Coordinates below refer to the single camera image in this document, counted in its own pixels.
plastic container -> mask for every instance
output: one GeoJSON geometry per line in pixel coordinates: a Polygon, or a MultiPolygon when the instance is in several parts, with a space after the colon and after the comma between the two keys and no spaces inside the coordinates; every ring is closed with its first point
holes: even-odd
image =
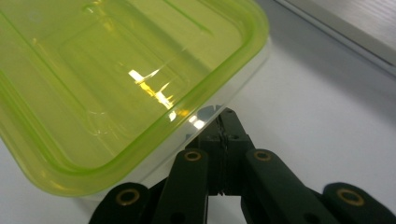
{"type": "Polygon", "coordinates": [[[2,0],[0,134],[52,194],[152,182],[263,63],[267,38],[250,0],[2,0]]]}

container lid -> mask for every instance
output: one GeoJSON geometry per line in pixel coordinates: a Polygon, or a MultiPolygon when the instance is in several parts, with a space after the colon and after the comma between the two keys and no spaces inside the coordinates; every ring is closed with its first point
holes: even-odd
{"type": "Polygon", "coordinates": [[[268,36],[250,0],[2,0],[0,27],[0,134],[63,196],[130,173],[268,36]]]}

